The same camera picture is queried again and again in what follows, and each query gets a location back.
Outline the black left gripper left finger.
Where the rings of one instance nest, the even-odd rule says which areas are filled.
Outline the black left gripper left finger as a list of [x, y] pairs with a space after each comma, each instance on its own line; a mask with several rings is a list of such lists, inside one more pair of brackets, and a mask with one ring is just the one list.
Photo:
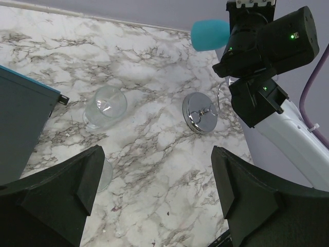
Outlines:
[[1, 246], [79, 246], [105, 154], [95, 145], [1, 186]]

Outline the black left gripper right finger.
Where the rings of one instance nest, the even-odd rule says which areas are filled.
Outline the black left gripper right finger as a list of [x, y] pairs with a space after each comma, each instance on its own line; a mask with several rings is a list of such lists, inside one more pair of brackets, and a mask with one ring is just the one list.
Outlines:
[[328, 192], [258, 168], [225, 148], [211, 153], [233, 246], [328, 246]]

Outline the clear ribbed wine glass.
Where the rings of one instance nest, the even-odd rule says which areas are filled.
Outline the clear ribbed wine glass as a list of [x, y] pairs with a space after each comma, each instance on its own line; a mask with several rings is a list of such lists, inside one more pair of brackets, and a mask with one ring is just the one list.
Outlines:
[[113, 178], [113, 166], [111, 162], [107, 158], [105, 158], [97, 193], [106, 190], [110, 185], [112, 178]]

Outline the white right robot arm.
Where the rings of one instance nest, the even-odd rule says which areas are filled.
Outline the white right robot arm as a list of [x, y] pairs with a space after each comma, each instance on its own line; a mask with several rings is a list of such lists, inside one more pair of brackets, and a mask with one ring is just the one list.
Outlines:
[[313, 188], [328, 190], [328, 145], [274, 76], [311, 63], [319, 53], [307, 6], [274, 18], [275, 1], [228, 1], [229, 39], [213, 69], [234, 77], [231, 104], [240, 119], [277, 146]]

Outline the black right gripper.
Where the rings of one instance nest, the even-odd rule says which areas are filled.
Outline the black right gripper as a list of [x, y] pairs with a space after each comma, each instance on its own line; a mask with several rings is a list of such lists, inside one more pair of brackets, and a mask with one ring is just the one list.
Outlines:
[[219, 77], [248, 77], [274, 69], [276, 74], [311, 63], [319, 53], [315, 21], [308, 6], [279, 19], [276, 4], [237, 8], [226, 3], [230, 37], [220, 62], [213, 66]]

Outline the blue wine glass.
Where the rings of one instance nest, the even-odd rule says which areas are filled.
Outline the blue wine glass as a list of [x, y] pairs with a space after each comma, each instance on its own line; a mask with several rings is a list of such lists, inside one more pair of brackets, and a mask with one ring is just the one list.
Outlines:
[[196, 51], [220, 49], [227, 45], [229, 37], [229, 23], [223, 20], [197, 21], [191, 28], [191, 43]]

